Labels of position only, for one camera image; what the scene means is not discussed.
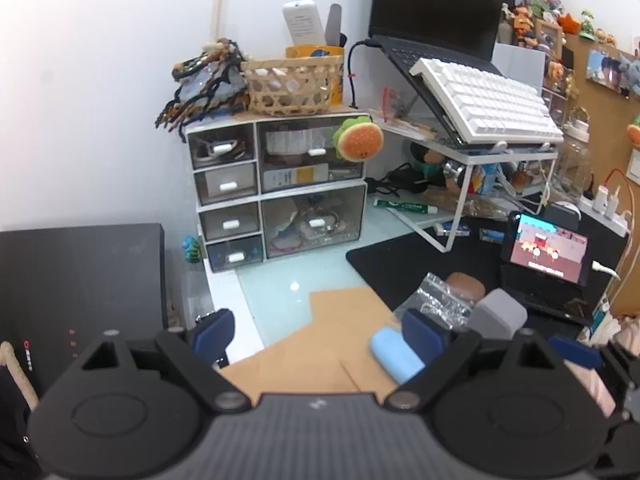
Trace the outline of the blue white eraser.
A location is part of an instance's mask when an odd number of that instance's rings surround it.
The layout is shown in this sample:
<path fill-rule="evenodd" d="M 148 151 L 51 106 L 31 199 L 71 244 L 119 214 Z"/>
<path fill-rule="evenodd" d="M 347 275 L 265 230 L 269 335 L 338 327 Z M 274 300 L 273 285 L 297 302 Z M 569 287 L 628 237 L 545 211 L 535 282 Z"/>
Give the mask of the blue white eraser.
<path fill-rule="evenodd" d="M 478 230 L 478 239 L 486 243 L 501 245 L 503 243 L 505 236 L 506 234 L 497 230 L 491 230 L 491 229 Z"/>
<path fill-rule="evenodd" d="M 452 221 L 436 222 L 433 226 L 434 232 L 439 237 L 448 237 L 452 232 L 455 236 L 468 237 L 471 235 L 471 229 L 464 223 L 459 223 L 457 229 L 452 229 Z"/>

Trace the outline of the small top left drawer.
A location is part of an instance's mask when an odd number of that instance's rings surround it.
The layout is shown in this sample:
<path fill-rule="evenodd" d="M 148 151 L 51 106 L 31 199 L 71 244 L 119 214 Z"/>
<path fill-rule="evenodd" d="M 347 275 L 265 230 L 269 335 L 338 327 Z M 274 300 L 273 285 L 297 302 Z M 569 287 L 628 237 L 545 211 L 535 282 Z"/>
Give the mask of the small top left drawer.
<path fill-rule="evenodd" d="M 251 160 L 255 155 L 253 127 L 245 124 L 193 133 L 189 148 L 194 169 Z"/>

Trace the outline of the grey foam block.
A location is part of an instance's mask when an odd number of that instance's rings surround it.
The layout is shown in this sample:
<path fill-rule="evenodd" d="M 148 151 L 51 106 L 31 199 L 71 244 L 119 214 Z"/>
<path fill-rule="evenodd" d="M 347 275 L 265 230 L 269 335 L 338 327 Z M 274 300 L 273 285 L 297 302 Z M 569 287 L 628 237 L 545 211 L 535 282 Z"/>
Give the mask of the grey foam block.
<path fill-rule="evenodd" d="M 466 327 L 485 339 L 511 340 L 527 318 L 527 310 L 518 300 L 496 288 L 474 306 Z"/>

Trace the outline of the black laptop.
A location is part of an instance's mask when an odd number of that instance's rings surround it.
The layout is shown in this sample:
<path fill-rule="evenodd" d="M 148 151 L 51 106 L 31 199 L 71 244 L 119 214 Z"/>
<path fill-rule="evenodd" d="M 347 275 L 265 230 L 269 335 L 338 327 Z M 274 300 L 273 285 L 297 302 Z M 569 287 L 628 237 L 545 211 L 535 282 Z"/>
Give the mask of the black laptop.
<path fill-rule="evenodd" d="M 369 37 L 377 41 L 386 58 L 405 78 L 418 98 L 434 113 L 452 140 L 465 140 L 454 122 L 410 68 L 420 58 L 498 73 L 491 63 L 502 0 L 372 0 Z"/>

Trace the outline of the black mouse mat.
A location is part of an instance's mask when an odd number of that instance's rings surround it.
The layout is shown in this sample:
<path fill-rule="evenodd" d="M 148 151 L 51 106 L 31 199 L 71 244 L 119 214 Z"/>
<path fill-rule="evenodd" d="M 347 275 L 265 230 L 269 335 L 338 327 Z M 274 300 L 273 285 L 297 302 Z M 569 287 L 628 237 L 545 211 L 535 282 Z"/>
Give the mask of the black mouse mat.
<path fill-rule="evenodd" d="M 346 260 L 375 291 L 391 310 L 395 311 L 421 285 L 427 273 L 446 280 L 449 274 L 461 272 L 481 281 L 488 292 L 499 286 L 501 247 L 495 243 L 481 242 L 480 229 L 506 232 L 506 222 L 481 218 L 463 218 L 463 224 L 471 230 L 467 237 L 457 237 L 450 252 L 443 254 L 420 234 L 411 233 L 347 252 Z M 620 237 L 597 220 L 582 217 L 578 233 L 589 238 L 593 257 L 610 268 L 615 268 L 626 249 L 627 237 Z M 590 273 L 587 285 L 589 314 L 597 307 L 608 278 L 602 273 Z M 562 321 L 536 311 L 529 313 L 526 327 L 533 328 L 546 337 L 555 334 L 576 337 L 582 324 Z"/>

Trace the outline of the woven bamboo basket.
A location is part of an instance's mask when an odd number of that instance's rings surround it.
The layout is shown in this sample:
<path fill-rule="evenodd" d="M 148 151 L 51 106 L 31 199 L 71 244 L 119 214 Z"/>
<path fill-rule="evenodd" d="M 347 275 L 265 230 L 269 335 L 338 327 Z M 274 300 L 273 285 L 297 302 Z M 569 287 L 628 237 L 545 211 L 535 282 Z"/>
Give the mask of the woven bamboo basket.
<path fill-rule="evenodd" d="M 340 90 L 342 69 L 341 56 L 243 62 L 248 109 L 274 117 L 324 113 Z"/>

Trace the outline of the small drawer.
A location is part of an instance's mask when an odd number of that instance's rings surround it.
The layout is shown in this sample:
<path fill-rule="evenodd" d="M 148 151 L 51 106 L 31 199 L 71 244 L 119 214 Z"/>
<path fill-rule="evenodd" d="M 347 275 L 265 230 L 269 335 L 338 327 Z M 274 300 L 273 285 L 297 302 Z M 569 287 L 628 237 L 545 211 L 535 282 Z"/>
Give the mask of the small drawer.
<path fill-rule="evenodd" d="M 253 127 L 245 124 L 193 133 L 189 148 L 194 169 L 251 160 L 255 155 Z"/>
<path fill-rule="evenodd" d="M 246 203 L 200 213 L 201 227 L 208 242 L 258 232 L 259 214 L 256 203 Z"/>
<path fill-rule="evenodd" d="M 262 238 L 259 235 L 227 240 L 207 246 L 210 268 L 213 272 L 224 272 L 262 262 Z"/>
<path fill-rule="evenodd" d="M 199 169 L 194 171 L 193 177 L 201 206 L 258 194 L 256 162 L 232 162 Z"/>

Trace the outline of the clear large drawer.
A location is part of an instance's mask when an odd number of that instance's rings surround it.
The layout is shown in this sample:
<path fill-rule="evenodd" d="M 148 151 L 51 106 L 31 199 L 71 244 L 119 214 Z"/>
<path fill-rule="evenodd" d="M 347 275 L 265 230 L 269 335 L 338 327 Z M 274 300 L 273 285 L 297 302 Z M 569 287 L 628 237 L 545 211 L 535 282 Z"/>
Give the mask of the clear large drawer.
<path fill-rule="evenodd" d="M 255 126 L 262 192 L 361 179 L 362 162 L 336 156 L 333 133 L 358 114 L 264 120 Z"/>
<path fill-rule="evenodd" d="M 367 185 L 268 198 L 262 208 L 266 258 L 275 259 L 360 239 Z"/>

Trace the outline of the cork pin board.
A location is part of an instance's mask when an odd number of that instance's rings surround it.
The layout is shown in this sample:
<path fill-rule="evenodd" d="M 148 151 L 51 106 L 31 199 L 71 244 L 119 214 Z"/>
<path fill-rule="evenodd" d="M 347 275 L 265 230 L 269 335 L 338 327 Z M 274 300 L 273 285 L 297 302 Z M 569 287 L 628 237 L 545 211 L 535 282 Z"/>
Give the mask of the cork pin board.
<path fill-rule="evenodd" d="M 590 119 L 590 146 L 593 154 L 592 171 L 596 185 L 604 184 L 620 193 L 620 211 L 639 209 L 639 185 L 626 178 L 632 145 L 627 126 L 639 114 L 639 102 L 627 99 L 608 87 L 586 78 L 586 66 L 592 50 L 616 51 L 608 46 L 578 36 L 567 37 L 566 46 L 574 52 L 575 84 L 579 90 L 577 104 Z M 639 232 L 634 231 L 632 246 L 623 264 L 623 285 L 610 289 L 613 313 L 617 316 L 639 313 Z"/>

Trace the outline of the white metal laptop stand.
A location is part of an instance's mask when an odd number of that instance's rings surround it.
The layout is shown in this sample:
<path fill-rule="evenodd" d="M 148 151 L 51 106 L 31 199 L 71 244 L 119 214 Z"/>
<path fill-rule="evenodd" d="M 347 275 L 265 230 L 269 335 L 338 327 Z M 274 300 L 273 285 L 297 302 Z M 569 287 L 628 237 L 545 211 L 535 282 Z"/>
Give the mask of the white metal laptop stand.
<path fill-rule="evenodd" d="M 470 185 L 472 179 L 479 177 L 480 170 L 482 169 L 489 168 L 494 170 L 494 172 L 488 174 L 488 181 L 497 185 L 497 174 L 502 164 L 518 166 L 520 162 L 538 162 L 539 165 L 542 165 L 544 162 L 551 162 L 550 169 L 544 172 L 544 185 L 541 188 L 542 199 L 534 210 L 527 209 L 527 211 L 530 214 L 539 214 L 542 206 L 544 206 L 544 202 L 548 200 L 550 178 L 559 155 L 558 150 L 549 143 L 541 144 L 541 146 L 534 145 L 532 148 L 526 148 L 526 146 L 514 148 L 503 142 L 498 142 L 490 148 L 479 148 L 478 146 L 456 148 L 451 141 L 435 136 L 434 133 L 426 133 L 426 130 L 422 126 L 413 127 L 410 126 L 408 122 L 396 118 L 385 119 L 383 114 L 378 110 L 369 110 L 369 114 L 372 120 L 383 131 L 396 134 L 396 136 L 402 136 L 411 142 L 427 148 L 430 152 L 444 156 L 448 162 L 457 163 L 457 174 L 462 175 L 462 181 L 460 191 L 457 192 L 456 202 L 454 203 L 456 205 L 456 208 L 454 208 L 454 218 L 451 220 L 454 231 L 457 229 L 463 217 L 464 206 L 471 195 Z M 433 235 L 425 232 L 424 226 L 414 221 L 416 217 L 413 218 L 409 216 L 408 211 L 390 209 L 390 213 L 408 226 L 408 228 L 418 233 L 424 240 L 427 240 L 442 254 L 450 252 L 454 247 L 454 242 L 458 238 L 454 235 L 454 232 L 446 237 L 445 243 L 442 243 Z"/>

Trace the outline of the hamburger plush toy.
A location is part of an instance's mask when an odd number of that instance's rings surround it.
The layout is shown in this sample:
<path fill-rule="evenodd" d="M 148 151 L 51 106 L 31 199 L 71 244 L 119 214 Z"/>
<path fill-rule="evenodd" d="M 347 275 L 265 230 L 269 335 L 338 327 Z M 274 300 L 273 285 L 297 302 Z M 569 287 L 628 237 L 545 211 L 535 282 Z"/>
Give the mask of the hamburger plush toy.
<path fill-rule="evenodd" d="M 384 133 L 368 116 L 346 119 L 333 133 L 336 156 L 349 162 L 364 162 L 384 148 Z"/>

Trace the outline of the clear plastic zip bag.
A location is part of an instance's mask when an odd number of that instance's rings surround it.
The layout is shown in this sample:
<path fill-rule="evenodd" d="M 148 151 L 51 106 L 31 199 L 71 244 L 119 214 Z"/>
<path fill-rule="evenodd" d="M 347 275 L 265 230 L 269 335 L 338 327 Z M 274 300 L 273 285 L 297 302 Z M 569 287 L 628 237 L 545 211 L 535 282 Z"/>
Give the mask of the clear plastic zip bag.
<path fill-rule="evenodd" d="M 427 273 L 420 286 L 394 311 L 394 315 L 401 321 L 407 311 L 417 310 L 446 330 L 452 330 L 469 321 L 473 308 L 472 301 L 461 298 L 435 274 Z"/>

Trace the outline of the clear large bottom drawer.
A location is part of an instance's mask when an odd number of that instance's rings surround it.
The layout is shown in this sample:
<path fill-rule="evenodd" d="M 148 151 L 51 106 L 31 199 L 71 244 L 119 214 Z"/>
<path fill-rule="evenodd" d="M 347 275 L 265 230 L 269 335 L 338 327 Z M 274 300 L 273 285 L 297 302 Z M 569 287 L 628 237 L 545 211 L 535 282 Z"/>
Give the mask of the clear large bottom drawer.
<path fill-rule="evenodd" d="M 266 258 L 275 259 L 360 239 L 367 185 L 268 198 L 262 208 Z"/>

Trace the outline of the white power strip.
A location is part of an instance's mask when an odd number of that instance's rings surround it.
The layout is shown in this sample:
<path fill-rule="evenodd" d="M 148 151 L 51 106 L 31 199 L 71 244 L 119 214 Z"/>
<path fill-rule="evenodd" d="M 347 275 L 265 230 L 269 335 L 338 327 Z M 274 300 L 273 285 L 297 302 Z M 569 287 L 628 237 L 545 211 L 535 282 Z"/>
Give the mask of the white power strip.
<path fill-rule="evenodd" d="M 624 214 L 617 212 L 620 204 L 617 193 L 618 191 L 611 193 L 606 186 L 599 185 L 594 199 L 590 200 L 582 196 L 578 208 L 583 214 L 600 222 L 616 235 L 626 237 L 630 234 L 629 221 Z"/>

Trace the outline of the brown round case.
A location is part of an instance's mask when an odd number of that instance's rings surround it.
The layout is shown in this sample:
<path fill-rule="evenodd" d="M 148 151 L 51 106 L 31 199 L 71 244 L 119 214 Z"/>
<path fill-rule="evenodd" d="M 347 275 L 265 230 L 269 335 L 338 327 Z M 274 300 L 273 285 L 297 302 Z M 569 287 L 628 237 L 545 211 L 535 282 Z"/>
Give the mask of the brown round case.
<path fill-rule="evenodd" d="M 486 296 L 485 285 L 469 274 L 454 272 L 446 279 L 450 294 L 469 304 L 476 304 Z"/>

